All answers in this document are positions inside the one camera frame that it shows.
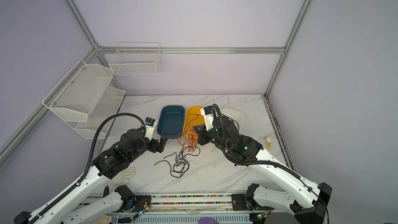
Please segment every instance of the wall-mounted shelf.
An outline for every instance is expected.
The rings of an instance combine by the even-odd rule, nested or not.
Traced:
[[[65,122],[87,121],[114,74],[112,69],[98,64],[86,64],[83,60],[79,63],[82,67],[58,96],[48,102],[50,92],[42,101]]]
[[[115,87],[107,87],[105,93],[99,100],[96,108],[86,122],[78,122],[75,131],[85,139],[92,139],[100,124],[109,116],[117,113],[123,101],[126,91]],[[98,139],[104,139],[107,135],[112,121],[108,121],[101,129]]]
[[[109,87],[115,71],[80,60],[42,103],[85,139],[92,139],[100,124],[117,113],[125,91]],[[112,121],[102,128],[104,139]]]

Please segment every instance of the wire mesh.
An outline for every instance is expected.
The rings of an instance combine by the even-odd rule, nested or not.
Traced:
[[[86,122],[78,122],[74,129],[85,139],[92,139],[100,124],[109,116],[117,113],[117,110],[125,96],[125,91],[115,87],[107,87]],[[112,121],[108,121],[101,129],[98,139],[104,139],[109,131]]]
[[[113,70],[98,64],[85,64],[68,85],[47,106],[63,121],[87,121],[106,87]]]
[[[117,51],[109,62],[109,67],[115,70],[116,75],[158,74],[163,62],[160,48],[134,47],[137,44],[153,45],[153,43],[116,43]]]

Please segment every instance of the purple object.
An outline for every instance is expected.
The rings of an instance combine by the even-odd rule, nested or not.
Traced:
[[[216,220],[213,220],[212,218],[203,217],[198,221],[198,224],[218,224],[218,222],[216,222]]]

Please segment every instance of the black cable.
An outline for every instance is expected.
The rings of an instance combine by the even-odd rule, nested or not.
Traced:
[[[175,177],[175,178],[180,178],[189,169],[189,162],[188,162],[188,160],[185,159],[185,157],[188,156],[188,155],[194,156],[194,157],[199,156],[200,148],[199,147],[197,147],[197,148],[199,149],[199,153],[197,155],[193,155],[193,154],[189,154],[189,153],[184,155],[184,151],[186,150],[186,148],[182,148],[178,155],[177,155],[176,152],[174,152],[174,153],[172,153],[172,154],[170,154],[170,155],[168,155],[166,157],[163,157],[163,159],[165,159],[165,158],[170,157],[170,156],[175,154],[176,155],[176,159],[175,159],[176,162],[173,164],[173,166],[171,166],[170,163],[167,160],[161,160],[161,161],[157,162],[156,164],[154,164],[153,166],[157,165],[160,162],[167,162],[167,164],[170,167],[170,175],[172,177]],[[180,170],[176,170],[177,167],[180,166],[180,165],[182,165],[182,168]],[[179,176],[175,176],[175,175],[172,174],[172,172],[180,174],[180,175]]]
[[[215,118],[215,112],[217,112],[217,115],[218,115],[218,116],[221,116],[221,112],[220,112],[220,109],[218,108],[218,106],[217,106],[216,104],[213,104],[212,107],[213,107],[213,117]],[[321,198],[319,198],[319,196],[312,190],[311,187],[307,186],[307,185],[301,180],[301,176],[300,176],[299,174],[297,174],[296,172],[292,171],[290,168],[285,167],[285,166],[281,165],[280,163],[271,162],[271,161],[240,162],[240,161],[233,160],[232,158],[229,158],[228,155],[227,155],[227,153],[226,153],[226,151],[225,151],[225,141],[226,141],[226,140],[225,140],[225,126],[224,126],[224,123],[222,122],[222,118],[220,118],[220,124],[221,124],[221,131],[222,131],[222,137],[221,137],[221,151],[222,151],[222,153],[224,154],[224,156],[225,156],[229,161],[235,163],[235,165],[243,165],[243,166],[256,165],[256,164],[272,165],[272,166],[281,168],[281,169],[285,170],[286,172],[290,173],[292,176],[294,176],[294,177],[296,177],[298,180],[300,180],[300,181],[303,183],[303,185],[304,185],[305,187],[307,187],[308,190],[310,190],[310,191],[322,202],[322,204],[323,204],[323,205],[325,206],[325,208],[326,208],[326,213],[327,213],[327,216],[328,216],[328,224],[329,224],[329,211],[328,211],[328,208],[327,208],[325,202],[324,202]]]
[[[106,197],[107,195],[109,195],[109,186],[105,186],[103,189],[102,198]]]
[[[104,120],[104,121],[99,125],[99,127],[98,127],[98,129],[97,129],[97,131],[96,131],[96,133],[95,133],[95,135],[94,135],[93,141],[92,141],[92,143],[91,143],[90,152],[89,152],[89,154],[88,154],[88,160],[87,160],[86,168],[84,169],[83,174],[80,176],[80,178],[79,178],[72,186],[70,186],[65,192],[63,192],[59,197],[57,197],[57,199],[55,199],[54,201],[52,201],[52,202],[51,202],[50,204],[48,204],[42,211],[40,211],[35,217],[33,217],[33,219],[31,219],[31,220],[28,222],[28,224],[33,224],[33,223],[35,223],[35,222],[36,222],[41,216],[43,216],[48,210],[50,210],[50,209],[51,209],[52,207],[54,207],[59,201],[61,201],[64,197],[66,197],[74,188],[80,186],[80,183],[86,178],[87,173],[88,173],[88,170],[89,170],[90,167],[91,167],[91,162],[92,162],[93,154],[94,154],[94,148],[96,147],[97,138],[98,138],[98,135],[99,135],[100,132],[101,132],[102,127],[103,127],[108,121],[110,121],[112,118],[116,118],[116,117],[118,117],[118,116],[131,116],[131,117],[134,117],[134,118],[138,119],[138,120],[141,122],[140,130],[142,130],[144,133],[146,132],[144,121],[143,121],[140,117],[138,117],[137,115],[132,114],[132,113],[126,113],[126,112],[125,112],[125,113],[118,113],[118,114],[112,115],[111,117],[108,117],[106,120]]]

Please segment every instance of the blue plastic tray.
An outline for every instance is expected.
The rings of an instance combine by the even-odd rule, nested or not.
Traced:
[[[184,126],[185,108],[182,106],[165,106],[160,112],[157,132],[161,136],[177,138]]]

